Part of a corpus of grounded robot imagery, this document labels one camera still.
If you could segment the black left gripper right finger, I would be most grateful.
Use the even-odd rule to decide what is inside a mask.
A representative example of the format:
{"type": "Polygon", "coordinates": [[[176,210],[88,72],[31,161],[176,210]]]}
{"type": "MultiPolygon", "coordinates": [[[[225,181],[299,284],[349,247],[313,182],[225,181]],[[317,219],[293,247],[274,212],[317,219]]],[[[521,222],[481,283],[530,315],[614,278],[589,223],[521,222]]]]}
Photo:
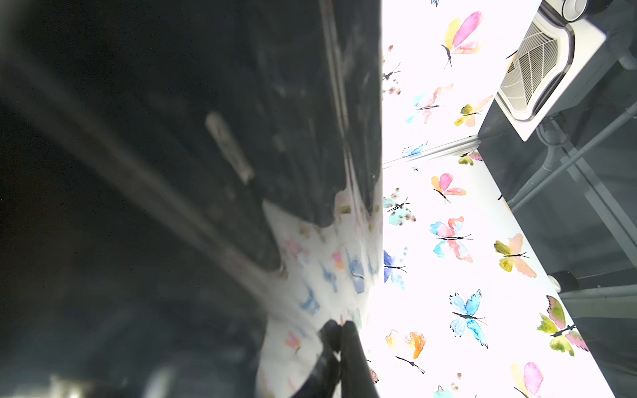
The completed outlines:
{"type": "Polygon", "coordinates": [[[342,326],[340,348],[341,397],[378,398],[358,330],[351,321],[342,326]]]}

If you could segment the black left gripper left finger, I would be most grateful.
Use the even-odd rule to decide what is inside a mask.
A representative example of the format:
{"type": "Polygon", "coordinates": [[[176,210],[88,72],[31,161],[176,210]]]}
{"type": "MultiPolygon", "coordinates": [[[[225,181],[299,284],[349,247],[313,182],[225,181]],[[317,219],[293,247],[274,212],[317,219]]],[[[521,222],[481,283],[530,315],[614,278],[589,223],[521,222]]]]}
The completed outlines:
{"type": "Polygon", "coordinates": [[[340,360],[343,327],[329,320],[318,332],[322,346],[314,368],[293,398],[330,398],[340,382],[340,360]]]}

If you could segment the space print kids suitcase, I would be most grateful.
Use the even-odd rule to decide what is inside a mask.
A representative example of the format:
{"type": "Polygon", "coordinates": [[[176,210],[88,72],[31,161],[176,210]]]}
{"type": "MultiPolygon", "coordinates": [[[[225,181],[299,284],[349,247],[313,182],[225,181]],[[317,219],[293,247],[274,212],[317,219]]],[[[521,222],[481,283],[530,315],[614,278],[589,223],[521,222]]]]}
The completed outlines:
{"type": "Polygon", "coordinates": [[[378,1],[2,2],[2,396],[292,397],[329,320],[363,347],[381,39],[378,1]]]}

